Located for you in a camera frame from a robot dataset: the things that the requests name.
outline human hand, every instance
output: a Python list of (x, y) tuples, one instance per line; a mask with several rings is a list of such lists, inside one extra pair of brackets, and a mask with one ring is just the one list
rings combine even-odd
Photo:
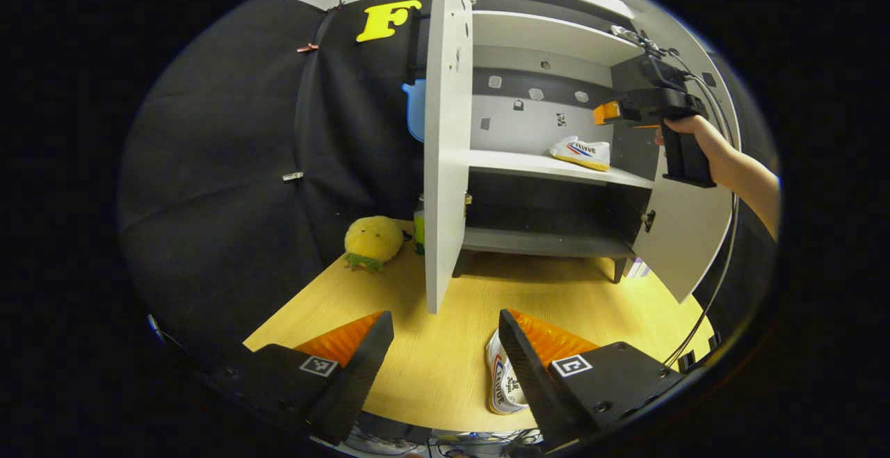
[[(718, 129), (698, 114), (680, 120), (664, 119), (664, 123), (677, 133), (690, 133), (695, 137), (699, 148), (702, 148), (702, 152), (708, 158), (712, 179), (716, 183), (722, 183), (725, 178), (726, 165), (730, 161), (734, 148), (730, 147)], [(655, 144), (665, 144), (661, 126), (655, 131)]]

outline white cabinet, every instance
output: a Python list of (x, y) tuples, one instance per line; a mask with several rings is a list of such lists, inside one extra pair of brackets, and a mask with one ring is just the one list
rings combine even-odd
[[(627, 19), (635, 18), (620, 0), (578, 1), (606, 8)], [(639, 255), (678, 302), (684, 300), (708, 270), (725, 237), (731, 212), (727, 190), (694, 188), (664, 179), (661, 175), (667, 168), (663, 149), (658, 147), (651, 148), (651, 154), (659, 155), (654, 180), (620, 167), (605, 172), (589, 170), (546, 154), (471, 150), (474, 47), (480, 55), (476, 67), (541, 72), (533, 68), (537, 56), (544, 54), (558, 65), (553, 71), (548, 69), (547, 74), (609, 88), (609, 69), (642, 55), (642, 49), (596, 28), (556, 18), (490, 10), (474, 12), (471, 2), (432, 0), (423, 145), (428, 311), (439, 311), (462, 248), (613, 258)], [(467, 227), (464, 196), (470, 171), (586, 183), (591, 188), (615, 185), (645, 189), (645, 194), (651, 192), (646, 211), (655, 211), (655, 221), (650, 230), (641, 227), (633, 240), (626, 240), (617, 236), (609, 224), (572, 214), (566, 214), (569, 220), (561, 223), (578, 228), (572, 234), (563, 234), (550, 230), (552, 220), (535, 217), (534, 208), (525, 213), (527, 220), (521, 220), (521, 214), (501, 216), (479, 208), (476, 222)]]

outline green leaves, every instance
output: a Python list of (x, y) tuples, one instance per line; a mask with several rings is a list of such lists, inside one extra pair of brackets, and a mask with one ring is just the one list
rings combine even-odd
[(356, 268), (359, 265), (365, 265), (368, 269), (375, 271), (382, 271), (384, 269), (384, 264), (382, 264), (378, 259), (370, 259), (367, 256), (356, 255), (355, 253), (346, 253), (343, 256), (344, 261), (349, 262), (350, 268)]

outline shoe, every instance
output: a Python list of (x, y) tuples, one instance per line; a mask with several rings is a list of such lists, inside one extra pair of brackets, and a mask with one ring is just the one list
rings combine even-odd
[(497, 414), (513, 414), (528, 407), (522, 387), (516, 373), (512, 370), (512, 364), (506, 357), (506, 351), (500, 342), (498, 330), (492, 335), (489, 345), (485, 348), (486, 359), (489, 363), (489, 373), (492, 374), (492, 396), (489, 397), (489, 408)]
[(598, 171), (609, 170), (609, 142), (581, 142), (578, 137), (563, 138), (553, 147), (550, 155), (569, 163), (581, 164)]

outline human arm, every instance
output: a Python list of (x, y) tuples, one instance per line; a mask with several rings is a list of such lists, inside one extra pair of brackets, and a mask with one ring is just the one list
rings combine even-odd
[[(779, 177), (754, 158), (730, 147), (702, 116), (690, 116), (676, 122), (665, 120), (665, 125), (677, 133), (694, 135), (705, 157), (708, 157), (711, 178), (735, 192), (757, 214), (772, 239), (777, 239), (781, 210)], [(655, 143), (664, 145), (661, 128), (656, 132)]]

